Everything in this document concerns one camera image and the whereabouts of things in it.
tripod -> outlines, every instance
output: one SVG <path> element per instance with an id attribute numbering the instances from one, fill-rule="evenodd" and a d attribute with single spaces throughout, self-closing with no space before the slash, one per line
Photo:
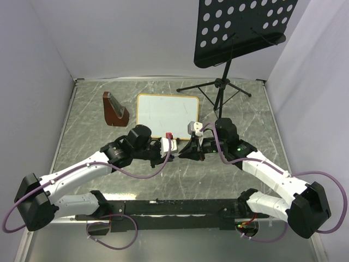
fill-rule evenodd
<path id="1" fill-rule="evenodd" d="M 227 103 L 230 99 L 232 99 L 235 95 L 237 95 L 239 92 L 242 92 L 242 93 L 246 94 L 249 97 L 252 96 L 252 94 L 250 94 L 250 93 L 242 90 L 241 88 L 237 87 L 236 85 L 233 85 L 232 83 L 230 83 L 230 80 L 227 78 L 228 72 L 229 72 L 229 68 L 230 68 L 230 64 L 231 64 L 231 59 L 228 60 L 226 62 L 226 64 L 225 64 L 224 73 L 223 73 L 222 78 L 217 78 L 215 81 L 209 82 L 209 83 L 205 83 L 205 84 L 179 88 L 176 91 L 180 92 L 180 91 L 183 91 L 183 90 L 189 90 L 189 89 L 193 89 L 193 88 L 198 88 L 201 91 L 201 93 L 211 102 L 211 104 L 213 105 L 213 110 L 216 111 L 216 110 L 219 109 L 218 118 L 222 118 L 223 105 L 225 103 Z M 201 87 L 210 86 L 210 85 L 214 85 L 216 88 L 218 88 L 218 94 L 217 94 L 215 103 L 213 103 L 212 100 L 201 89 Z M 225 87 L 227 85 L 229 85 L 229 86 L 233 87 L 234 89 L 236 89 L 237 92 L 235 94 L 233 94 L 231 97 L 229 97 L 226 102 L 223 102 L 224 90 L 225 90 Z"/>

tripod base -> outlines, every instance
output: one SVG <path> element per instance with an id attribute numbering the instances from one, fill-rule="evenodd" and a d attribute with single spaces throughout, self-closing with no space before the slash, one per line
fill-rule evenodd
<path id="1" fill-rule="evenodd" d="M 214 85 L 216 88 L 219 88 L 218 90 L 218 94 L 216 97 L 216 101 L 215 103 L 213 103 L 211 101 L 211 99 L 204 93 L 204 91 L 201 89 L 201 87 L 204 86 L 210 86 L 210 85 Z M 224 98 L 224 89 L 226 86 L 231 86 L 233 87 L 235 90 L 237 90 L 237 92 L 235 94 L 233 94 L 231 97 L 229 97 L 227 99 L 226 102 L 223 102 L 223 98 Z M 195 86 L 189 86 L 189 87 L 183 87 L 183 88 L 178 88 L 176 91 L 180 92 L 183 90 L 190 90 L 190 89 L 194 89 L 194 88 L 198 88 L 200 90 L 200 92 L 210 101 L 210 103 L 213 105 L 213 110 L 216 111 L 217 109 L 219 109 L 219 115 L 218 118 L 222 118 L 222 110 L 223 110 L 223 105 L 225 103 L 227 103 L 230 99 L 232 99 L 236 94 L 238 94 L 239 92 L 242 92 L 244 94 L 246 94 L 248 97 L 251 97 L 252 94 L 246 92 L 245 90 L 241 89 L 240 87 L 237 87 L 236 85 L 233 85 L 232 83 L 230 83 L 229 79 L 221 79 L 221 78 L 217 78 L 215 81 L 213 82 L 209 82 L 209 83 L 205 83 L 205 84 L 200 84 L 200 85 L 195 85 Z"/>

gray floor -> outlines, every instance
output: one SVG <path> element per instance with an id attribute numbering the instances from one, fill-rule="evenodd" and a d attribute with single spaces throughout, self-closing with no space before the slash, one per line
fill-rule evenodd
<path id="1" fill-rule="evenodd" d="M 64 169 L 90 156 L 103 145 L 127 134 L 135 126 L 136 101 L 140 93 L 181 94 L 197 96 L 200 100 L 199 121 L 215 121 L 211 103 L 197 89 L 177 93 L 179 87 L 205 81 L 79 81 L 67 127 L 57 157 L 55 171 Z M 266 157 L 287 169 L 285 156 L 268 106 L 262 82 L 235 81 L 235 85 L 252 93 L 252 97 L 239 93 L 224 105 L 223 117 L 229 117 L 238 128 L 241 138 L 255 145 Z M 103 115 L 103 92 L 110 91 L 130 112 L 126 128 L 107 126 Z M 204 91 L 215 99 L 214 86 Z M 235 90 L 227 87 L 225 98 Z M 149 162 L 135 160 L 125 168 L 135 174 L 151 174 Z M 237 198 L 249 188 L 264 193 L 271 189 L 261 181 L 240 171 L 235 166 L 224 165 L 216 154 L 207 155 L 204 162 L 175 159 L 163 173 L 150 180 L 137 180 L 114 173 L 95 179 L 76 189 L 74 194 L 98 189 L 109 199 L 214 199 Z"/>
<path id="2" fill-rule="evenodd" d="M 79 81 L 73 107 L 60 146 L 55 169 L 66 168 L 83 160 L 102 145 L 114 140 L 135 125 L 136 97 L 139 93 L 174 94 L 175 89 L 198 81 Z M 224 116 L 233 119 L 243 139 L 254 144 L 282 168 L 286 168 L 275 125 L 260 82 L 237 81 L 236 85 L 252 93 L 248 98 L 238 95 L 227 103 Z M 131 121 L 126 128 L 109 127 L 104 122 L 102 93 L 111 91 L 129 110 Z M 212 99 L 216 89 L 206 88 Z M 200 99 L 200 120 L 215 121 L 212 106 L 195 90 L 183 94 Z M 169 163 L 162 176 L 144 181 L 111 174 L 81 186 L 76 194 L 99 189 L 110 199 L 154 198 L 236 198 L 250 187 L 270 192 L 251 175 L 233 166 L 223 165 L 217 155 L 204 162 L 179 160 Z M 152 170 L 138 161 L 128 168 L 138 174 Z M 257 237 L 279 236 L 283 222 L 261 222 Z M 25 261 L 316 261 L 310 240 L 302 239 L 292 230 L 276 243 L 256 243 L 241 239 L 236 231 L 218 229 L 143 230 L 136 242 L 124 251 L 107 249 L 86 239 L 86 224 L 70 220 L 56 221 L 33 234 Z M 108 234 L 103 241 L 123 246 L 134 232 Z"/>

gray wall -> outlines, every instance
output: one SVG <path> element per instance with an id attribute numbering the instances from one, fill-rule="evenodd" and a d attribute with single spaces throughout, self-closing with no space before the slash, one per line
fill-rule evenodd
<path id="1" fill-rule="evenodd" d="M 277 62 L 267 90 L 292 171 L 323 170 L 349 192 L 349 2 L 312 0 Z M 326 188 L 331 228 L 342 210 L 334 183 Z M 348 261 L 349 221 L 322 235 L 330 261 Z"/>
<path id="2" fill-rule="evenodd" d="M 47 174 L 73 81 L 29 1 L 0 2 L 0 219 L 22 178 Z M 23 221 L 17 211 L 8 227 Z M 13 261 L 22 232 L 0 232 L 1 261 Z"/>
<path id="3" fill-rule="evenodd" d="M 200 69 L 193 63 L 198 0 L 30 1 L 74 78 L 217 77 L 223 72 L 224 65 Z M 287 37 L 308 3 L 299 0 Z M 268 79 L 285 45 L 234 59 L 230 76 Z"/>

wooden metronome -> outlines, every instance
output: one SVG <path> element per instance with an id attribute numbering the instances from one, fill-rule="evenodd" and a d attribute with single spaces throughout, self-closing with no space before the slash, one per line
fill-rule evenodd
<path id="1" fill-rule="evenodd" d="M 108 126 L 127 126 L 130 114 L 126 107 L 120 105 L 118 100 L 110 93 L 103 93 L 104 119 Z"/>

